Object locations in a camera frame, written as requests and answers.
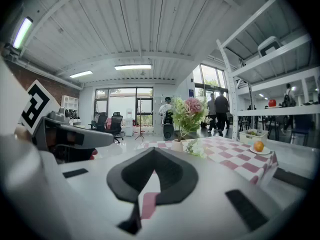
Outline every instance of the man in black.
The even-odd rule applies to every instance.
[[[227,98],[224,96],[224,91],[220,91],[220,96],[215,98],[215,113],[218,121],[219,135],[223,137],[223,130],[227,121],[227,112],[229,111],[229,103]]]

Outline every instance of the pink flower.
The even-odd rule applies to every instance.
[[[202,103],[197,98],[188,98],[185,102],[185,108],[190,115],[200,113],[203,109]]]

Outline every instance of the flower vase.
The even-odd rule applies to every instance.
[[[171,150],[178,151],[178,152],[183,152],[184,151],[184,146],[183,146],[181,141],[179,141],[178,139],[175,139],[172,142]]]

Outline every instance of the orange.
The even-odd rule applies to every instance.
[[[255,151],[261,152],[262,150],[264,150],[264,143],[260,140],[256,141],[253,145],[253,148]]]

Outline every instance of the brick wall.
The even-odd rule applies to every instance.
[[[61,104],[62,95],[79,98],[79,90],[77,89],[71,88],[67,85],[64,85],[63,83],[54,81],[42,75],[33,73],[10,61],[6,61],[6,64],[8,65],[15,78],[26,90],[35,80],[38,80],[43,85],[43,87],[56,99],[59,105]]]

